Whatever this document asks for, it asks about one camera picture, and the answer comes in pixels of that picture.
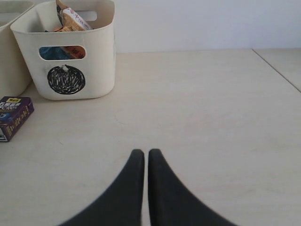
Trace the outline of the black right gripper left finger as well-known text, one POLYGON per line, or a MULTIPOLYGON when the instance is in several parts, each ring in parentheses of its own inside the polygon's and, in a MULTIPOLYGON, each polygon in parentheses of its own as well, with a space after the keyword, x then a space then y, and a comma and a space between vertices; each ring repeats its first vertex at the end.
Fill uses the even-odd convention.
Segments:
POLYGON ((62 226, 140 226, 144 186, 144 153, 132 150, 111 185, 94 202, 62 226))

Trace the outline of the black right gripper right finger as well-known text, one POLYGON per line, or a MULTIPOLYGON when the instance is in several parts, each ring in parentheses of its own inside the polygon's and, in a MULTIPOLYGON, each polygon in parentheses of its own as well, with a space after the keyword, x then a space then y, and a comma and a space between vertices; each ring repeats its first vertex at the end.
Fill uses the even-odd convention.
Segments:
POLYGON ((160 149, 148 157, 148 203, 152 226, 233 226, 201 202, 175 175, 160 149))

